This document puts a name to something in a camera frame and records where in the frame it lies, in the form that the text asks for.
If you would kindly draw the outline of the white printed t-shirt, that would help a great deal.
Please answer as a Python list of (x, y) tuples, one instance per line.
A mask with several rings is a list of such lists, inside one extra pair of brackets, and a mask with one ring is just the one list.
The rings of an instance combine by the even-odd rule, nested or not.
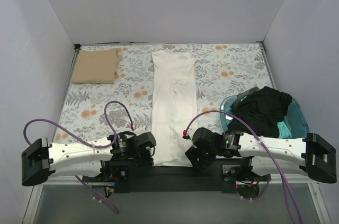
[(156, 139), (156, 166), (190, 167), (185, 152), (192, 143), (183, 131), (197, 115), (195, 58), (187, 52), (153, 52), (151, 133)]

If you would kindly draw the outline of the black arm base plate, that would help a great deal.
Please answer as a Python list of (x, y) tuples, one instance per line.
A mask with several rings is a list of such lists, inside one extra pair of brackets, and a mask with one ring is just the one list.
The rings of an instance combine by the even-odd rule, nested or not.
[(245, 161), (216, 159), (203, 171), (193, 167), (137, 165), (133, 160), (102, 162), (99, 174), (84, 175), (85, 182), (110, 186), (117, 193), (219, 191), (254, 199), (267, 189), (268, 175), (259, 177)]

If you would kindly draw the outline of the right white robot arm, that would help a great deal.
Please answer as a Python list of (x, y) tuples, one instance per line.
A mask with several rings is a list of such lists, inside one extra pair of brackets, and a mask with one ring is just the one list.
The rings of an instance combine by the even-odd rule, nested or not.
[(193, 143), (185, 154), (198, 171), (204, 171), (217, 157), (239, 161), (234, 167), (227, 164), (226, 181), (251, 183), (259, 177), (283, 173), (321, 183), (337, 182), (336, 149), (316, 133), (296, 139), (255, 138), (244, 132), (225, 131), (220, 135), (198, 128), (193, 136), (183, 131), (183, 139)]

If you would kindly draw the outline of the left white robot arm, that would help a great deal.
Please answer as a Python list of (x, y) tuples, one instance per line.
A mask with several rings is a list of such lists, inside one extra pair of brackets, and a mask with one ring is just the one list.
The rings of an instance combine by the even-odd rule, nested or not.
[(59, 144), (36, 140), (21, 154), (23, 186), (35, 186), (50, 178), (81, 176), (89, 182), (126, 182), (128, 162), (152, 165), (155, 137), (151, 132), (122, 132), (92, 141)]

